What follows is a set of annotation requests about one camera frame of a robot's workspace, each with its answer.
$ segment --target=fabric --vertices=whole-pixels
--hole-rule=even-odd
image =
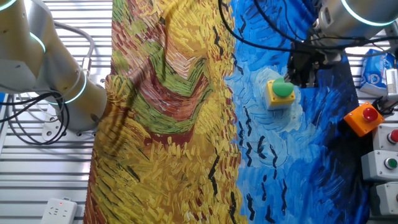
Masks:
[[[217,1],[113,4],[112,74],[84,223],[366,221],[367,146],[338,130],[358,106],[346,59],[320,74],[319,88],[295,87],[289,109],[267,111],[265,85],[289,54],[236,41]],[[261,4],[287,32],[283,3]],[[288,5],[304,36],[310,1]],[[252,1],[225,1],[223,12],[245,39],[289,47]]]

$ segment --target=black wire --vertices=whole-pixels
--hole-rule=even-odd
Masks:
[[[3,103],[3,102],[0,102],[0,105],[6,105],[6,106],[24,105],[24,104],[27,104],[27,103],[36,101],[37,99],[44,100],[44,99],[46,99],[47,97],[55,96],[55,95],[61,96],[61,94],[56,93],[56,92],[43,93],[43,94],[41,94],[41,95],[39,95],[39,96],[36,96],[35,98],[31,98],[31,99],[29,99],[29,100],[20,101],[20,102],[16,102],[16,103],[9,103],[9,102],[4,102],[4,103]]]
[[[380,49],[381,51],[384,51],[384,49],[383,49],[382,47],[378,46],[377,44],[375,44],[375,43],[372,43],[372,44],[373,44],[373,46],[377,47],[377,48]]]
[[[223,13],[223,9],[222,9],[222,0],[218,0],[218,10],[220,11],[220,16],[221,16],[221,20],[223,21],[223,24],[225,26],[225,28],[228,30],[228,32],[230,34],[232,34],[232,36],[234,36],[236,39],[238,39],[239,41],[241,41],[242,43],[248,44],[250,46],[253,47],[257,47],[260,49],[266,49],[266,50],[277,50],[277,51],[281,51],[281,52],[296,52],[296,53],[301,53],[301,54],[309,54],[308,52],[304,52],[301,50],[294,50],[294,49],[283,49],[280,47],[269,47],[269,46],[265,46],[265,45],[259,45],[259,44],[255,44],[253,42],[247,41],[244,38],[238,36],[228,25],[225,17],[224,17],[224,13]]]
[[[2,132],[2,129],[4,128],[4,124],[5,124],[5,122],[3,122],[3,123],[1,123],[1,126],[0,126],[0,134],[1,134],[1,132]]]
[[[343,50],[347,47],[360,47],[363,46],[365,44],[373,44],[373,43],[377,43],[377,42],[382,42],[382,41],[387,41],[387,40],[398,40],[397,36],[393,36],[393,37],[382,37],[382,38],[377,38],[374,40],[365,40],[362,38],[352,38],[353,40],[357,40],[359,43],[358,44],[345,44],[345,45],[338,45],[338,46],[334,46],[334,47],[330,47],[330,46],[316,46],[316,45],[312,45],[312,44],[307,44],[305,42],[301,42],[298,40],[295,40],[294,38],[288,36],[287,34],[285,34],[284,32],[282,32],[277,26],[275,26],[275,24],[266,16],[266,13],[261,9],[261,6],[259,4],[258,0],[254,0],[254,4],[257,7],[257,10],[259,11],[259,13],[261,14],[261,16],[267,21],[267,23],[269,24],[269,26],[274,29],[277,33],[279,33],[282,37],[285,37],[286,39],[298,43],[298,44],[302,44],[304,46],[313,48],[313,49],[320,49],[320,50]],[[335,37],[333,39],[347,39],[347,37]]]
[[[296,32],[293,30],[292,25],[290,25],[289,18],[287,18],[287,3],[286,3],[286,0],[284,0],[284,4],[285,4],[285,18],[286,18],[286,22],[287,22],[288,27],[289,27],[290,30],[293,32],[294,36],[296,36],[296,38],[298,38],[298,39],[300,39],[300,40],[304,40],[303,38],[299,37],[299,36],[296,34]]]
[[[58,93],[56,93],[56,94],[53,94],[53,96],[54,96],[55,98],[59,98],[60,95],[59,95]],[[14,126],[12,125],[12,123],[10,123],[9,125],[10,125],[10,128],[11,128],[12,132],[13,132],[21,141],[23,141],[23,142],[25,142],[25,143],[27,143],[27,144],[33,144],[33,145],[41,146],[41,145],[50,145],[50,144],[54,144],[54,143],[58,142],[58,141],[62,138],[64,132],[68,129],[69,120],[70,120],[70,115],[69,115],[69,109],[68,109],[67,105],[63,105],[63,104],[65,103],[64,100],[63,100],[63,99],[62,99],[62,100],[57,99],[56,101],[57,101],[58,106],[59,106],[60,109],[61,109],[62,107],[64,107],[64,110],[65,110],[65,112],[66,112],[66,114],[67,114],[67,122],[66,122],[66,124],[65,124],[64,130],[62,131],[62,127],[63,127],[64,122],[65,122],[65,119],[64,119],[64,116],[63,116],[64,110],[62,110],[61,113],[60,113],[60,116],[61,116],[61,119],[60,119],[61,127],[60,127],[60,129],[58,130],[58,133],[57,133],[52,139],[50,139],[50,140],[48,140],[48,141],[45,141],[45,142],[39,142],[39,141],[37,141],[36,139],[32,138],[32,136],[30,136],[30,134],[27,133],[27,132],[25,131],[25,129],[22,127],[22,125],[21,125],[21,123],[19,122],[19,120],[18,120],[17,117],[15,117],[16,123],[18,124],[18,126],[20,127],[20,129],[22,130],[22,132],[23,132],[28,138],[30,138],[31,140],[33,140],[33,142],[29,142],[29,141],[25,140],[24,138],[22,138],[22,137],[16,132],[16,130],[15,130]],[[13,107],[13,110],[12,110],[12,111],[15,113],[15,105],[18,105],[18,103],[15,103],[15,102],[14,102],[14,98],[13,98],[12,95],[9,95],[9,98],[7,99],[7,102],[8,102],[9,105],[12,105],[12,107]],[[6,117],[9,117],[8,109],[7,109],[7,108],[6,108]]]
[[[33,103],[27,105],[24,109],[20,110],[20,112],[14,114],[14,115],[12,115],[12,116],[7,116],[7,117],[4,118],[4,119],[0,119],[0,123],[6,122],[6,121],[10,121],[11,119],[16,118],[16,117],[19,116],[21,113],[27,111],[29,108],[31,108],[32,106],[34,106],[36,103],[38,103],[38,102],[41,101],[41,100],[43,100],[43,99],[40,99],[40,98],[39,98],[39,99],[35,100]],[[11,105],[13,105],[13,104],[7,103],[7,104],[4,104],[4,105],[6,105],[6,106],[11,106]]]

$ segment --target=white power strip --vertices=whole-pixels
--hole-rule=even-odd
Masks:
[[[398,70],[390,68],[386,70],[387,99],[391,101],[398,100]]]
[[[77,203],[67,198],[50,198],[44,210],[41,224],[72,224],[75,218]]]

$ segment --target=green button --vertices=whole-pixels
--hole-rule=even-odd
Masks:
[[[293,87],[293,84],[286,83],[283,78],[278,78],[272,84],[272,91],[274,91],[277,96],[286,97],[293,93]]]
[[[388,159],[387,163],[393,169],[397,168],[398,166],[398,162],[395,159]]]

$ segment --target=metal slotted table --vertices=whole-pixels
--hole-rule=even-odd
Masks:
[[[48,0],[44,1],[56,21],[83,29],[96,42],[90,78],[100,85],[110,73],[112,1]],[[72,32],[57,29],[68,50],[81,63],[89,43]],[[349,49],[364,54],[370,47]],[[359,87],[361,58],[350,58],[354,82]],[[358,91],[359,102],[375,99]],[[40,102],[42,108],[48,104]],[[34,108],[40,118],[43,112]],[[23,127],[34,138],[42,141],[43,123],[30,114],[19,116]],[[398,125],[398,115],[387,118],[390,125]],[[69,197],[77,202],[78,210],[73,224],[83,223],[87,180],[90,171],[93,138],[79,141],[61,141],[51,146],[30,146],[19,140],[10,129],[0,153],[0,223],[38,224],[49,198]]]

